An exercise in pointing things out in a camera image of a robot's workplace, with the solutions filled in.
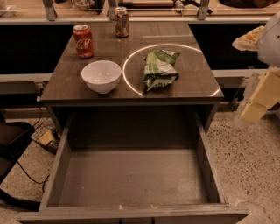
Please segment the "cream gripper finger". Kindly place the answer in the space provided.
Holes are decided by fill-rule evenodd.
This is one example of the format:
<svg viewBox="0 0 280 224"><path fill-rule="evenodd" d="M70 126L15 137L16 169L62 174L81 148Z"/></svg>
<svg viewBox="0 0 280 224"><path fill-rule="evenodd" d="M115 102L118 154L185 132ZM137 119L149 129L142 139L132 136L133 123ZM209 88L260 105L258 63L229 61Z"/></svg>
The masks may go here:
<svg viewBox="0 0 280 224"><path fill-rule="evenodd" d="M264 26L261 25L249 31L248 33L240 36L233 42L232 47L240 51L256 52L258 39L260 38L263 29Z"/></svg>
<svg viewBox="0 0 280 224"><path fill-rule="evenodd" d="M245 88L244 100L239 107L239 123L258 122L275 104L280 102L280 69L254 73Z"/></svg>

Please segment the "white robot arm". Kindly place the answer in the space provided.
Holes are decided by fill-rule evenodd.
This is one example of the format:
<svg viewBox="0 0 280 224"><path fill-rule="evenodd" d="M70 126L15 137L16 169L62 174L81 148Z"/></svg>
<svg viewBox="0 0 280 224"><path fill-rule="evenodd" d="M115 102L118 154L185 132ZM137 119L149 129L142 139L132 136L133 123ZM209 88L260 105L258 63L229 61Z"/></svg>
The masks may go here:
<svg viewBox="0 0 280 224"><path fill-rule="evenodd" d="M234 119L235 126L242 128L257 123L280 102L280 11L265 26L237 38L232 46L240 51L257 52L258 59L269 66L265 73L253 73L248 79Z"/></svg>

